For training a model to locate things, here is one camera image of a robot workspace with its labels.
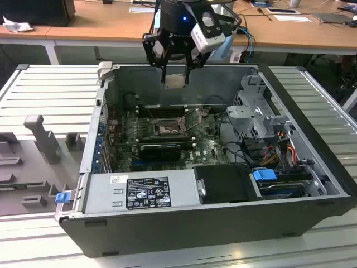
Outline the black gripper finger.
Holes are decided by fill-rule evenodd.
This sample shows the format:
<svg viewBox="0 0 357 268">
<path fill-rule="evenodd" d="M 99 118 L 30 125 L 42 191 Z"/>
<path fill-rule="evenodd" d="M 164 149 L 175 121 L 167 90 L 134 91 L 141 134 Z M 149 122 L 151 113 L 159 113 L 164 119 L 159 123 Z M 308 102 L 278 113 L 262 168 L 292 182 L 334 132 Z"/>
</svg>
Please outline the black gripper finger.
<svg viewBox="0 0 357 268">
<path fill-rule="evenodd" d="M 186 59 L 186 65 L 185 65 L 185 84 L 189 83 L 189 76 L 190 72 L 194 69 L 197 68 L 202 68 L 205 63 L 207 62 L 209 58 L 209 53 L 198 53 L 198 55 L 193 58 L 192 57 L 192 51 L 196 48 L 196 45 L 194 44 L 193 41 L 190 41 L 185 44 L 185 59 Z"/>
<path fill-rule="evenodd" d="M 147 60 L 150 66 L 161 69 L 161 83 L 166 81 L 166 66 L 168 63 L 168 44 L 165 39 L 167 35 L 164 32 L 144 33 L 142 45 L 146 53 Z M 159 56 L 154 52 L 154 46 L 158 42 L 162 46 L 162 52 Z"/>
</svg>

